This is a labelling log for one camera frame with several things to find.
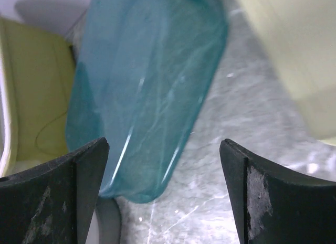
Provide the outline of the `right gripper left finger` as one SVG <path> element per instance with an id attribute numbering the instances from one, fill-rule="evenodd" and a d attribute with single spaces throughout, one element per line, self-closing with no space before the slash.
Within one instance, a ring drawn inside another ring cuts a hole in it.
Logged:
<path id="1" fill-rule="evenodd" d="M 105 138 L 1 178 L 1 243 L 85 243 L 109 154 Z"/>

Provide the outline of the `pale green perforated box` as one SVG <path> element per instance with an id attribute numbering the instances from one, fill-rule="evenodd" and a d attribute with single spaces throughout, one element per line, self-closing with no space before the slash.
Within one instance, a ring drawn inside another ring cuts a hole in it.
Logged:
<path id="1" fill-rule="evenodd" d="M 237 0 L 312 136 L 335 145 L 335 0 Z"/>

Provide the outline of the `blue translucent plastic container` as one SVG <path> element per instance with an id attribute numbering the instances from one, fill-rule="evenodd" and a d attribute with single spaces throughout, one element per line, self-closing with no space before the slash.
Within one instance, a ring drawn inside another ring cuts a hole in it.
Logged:
<path id="1" fill-rule="evenodd" d="M 70 150 L 105 137 L 99 195 L 167 187 L 225 47 L 221 0 L 91 0 L 67 115 Z"/>

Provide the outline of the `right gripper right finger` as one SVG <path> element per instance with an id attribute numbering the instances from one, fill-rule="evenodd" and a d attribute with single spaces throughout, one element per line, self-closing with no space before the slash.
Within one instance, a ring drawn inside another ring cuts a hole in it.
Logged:
<path id="1" fill-rule="evenodd" d="M 335 182 L 223 140 L 220 160 L 240 243 L 335 243 Z"/>

